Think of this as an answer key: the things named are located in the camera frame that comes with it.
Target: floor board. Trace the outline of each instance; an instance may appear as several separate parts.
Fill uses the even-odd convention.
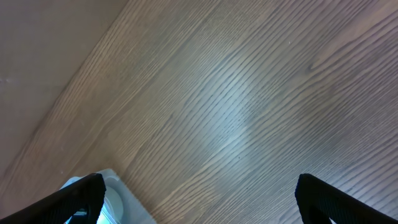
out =
[[[303,172],[398,218],[397,26],[396,1],[129,1],[1,214],[112,168],[159,223],[300,223]]]

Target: wood grain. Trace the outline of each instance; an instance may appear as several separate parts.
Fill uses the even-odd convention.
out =
[[[398,3],[129,1],[0,183],[114,169],[159,223],[300,223],[309,172],[398,218]]]

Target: wooden floor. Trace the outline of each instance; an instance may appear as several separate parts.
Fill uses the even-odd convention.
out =
[[[301,223],[309,172],[398,218],[398,2],[130,0],[1,177],[114,169],[158,223]]]

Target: laminate flooring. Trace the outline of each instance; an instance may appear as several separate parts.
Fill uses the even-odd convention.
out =
[[[398,218],[398,2],[131,0],[0,183],[112,168],[158,223],[301,223],[308,172]]]

